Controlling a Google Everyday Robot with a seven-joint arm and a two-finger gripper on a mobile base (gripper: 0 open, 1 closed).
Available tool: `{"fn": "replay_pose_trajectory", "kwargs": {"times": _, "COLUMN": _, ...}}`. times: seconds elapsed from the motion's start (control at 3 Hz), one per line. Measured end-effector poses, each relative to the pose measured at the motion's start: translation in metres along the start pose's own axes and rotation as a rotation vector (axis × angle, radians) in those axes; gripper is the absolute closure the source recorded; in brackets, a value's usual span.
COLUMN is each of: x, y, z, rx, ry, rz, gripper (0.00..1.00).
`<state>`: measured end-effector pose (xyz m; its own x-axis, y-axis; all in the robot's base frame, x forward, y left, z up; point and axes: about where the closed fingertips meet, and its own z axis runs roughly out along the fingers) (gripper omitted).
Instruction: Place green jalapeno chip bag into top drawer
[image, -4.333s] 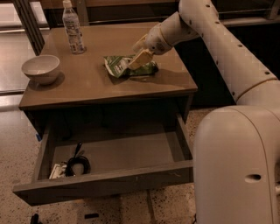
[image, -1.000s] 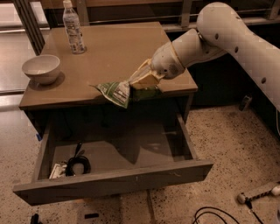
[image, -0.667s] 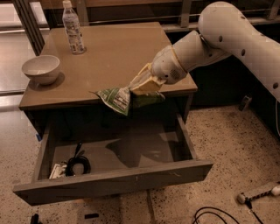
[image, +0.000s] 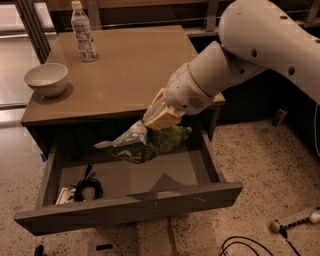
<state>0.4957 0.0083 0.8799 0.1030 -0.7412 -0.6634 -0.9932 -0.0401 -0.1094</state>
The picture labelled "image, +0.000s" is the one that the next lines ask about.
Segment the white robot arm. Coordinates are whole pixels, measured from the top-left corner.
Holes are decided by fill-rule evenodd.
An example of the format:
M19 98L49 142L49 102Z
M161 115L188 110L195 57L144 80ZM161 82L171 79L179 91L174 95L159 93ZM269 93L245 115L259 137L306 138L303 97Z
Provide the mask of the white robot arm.
M170 77L143 116L153 130L196 115L223 90L271 69L320 103L320 41L269 0L235 0L223 12L219 40Z

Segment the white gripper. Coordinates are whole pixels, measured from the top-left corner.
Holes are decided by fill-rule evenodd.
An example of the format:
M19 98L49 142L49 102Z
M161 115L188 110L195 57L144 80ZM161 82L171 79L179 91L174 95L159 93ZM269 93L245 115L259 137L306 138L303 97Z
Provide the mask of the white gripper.
M152 130L169 128L179 124L185 114L199 114L212 103L213 97L198 87L189 65L184 63L171 75L166 90L158 92L143 116L143 123Z

